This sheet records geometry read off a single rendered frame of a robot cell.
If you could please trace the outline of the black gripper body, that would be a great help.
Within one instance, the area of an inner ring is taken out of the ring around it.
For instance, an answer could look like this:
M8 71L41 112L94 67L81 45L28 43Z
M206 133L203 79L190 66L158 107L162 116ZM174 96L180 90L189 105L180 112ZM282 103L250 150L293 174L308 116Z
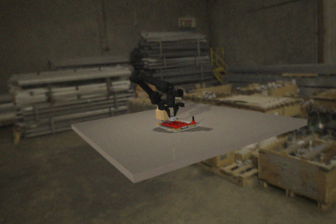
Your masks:
M184 107L184 103L179 102L175 104L175 97L166 97L167 99L167 105L159 105L158 109L159 110L169 110L169 108L179 108L179 107Z

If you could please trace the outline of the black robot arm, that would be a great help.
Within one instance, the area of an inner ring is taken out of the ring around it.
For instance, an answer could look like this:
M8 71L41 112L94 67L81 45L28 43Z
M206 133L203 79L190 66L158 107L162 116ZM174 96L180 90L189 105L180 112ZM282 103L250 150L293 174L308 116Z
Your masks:
M133 83L137 83L149 95L151 103L157 104L158 106L167 105L167 99L161 99L161 95L157 91L153 91L145 82L156 86L161 92L166 94L166 97L182 97L184 93L182 89L175 89L172 83L164 80L154 79L146 75L144 72L140 72L138 70L132 72L129 80Z

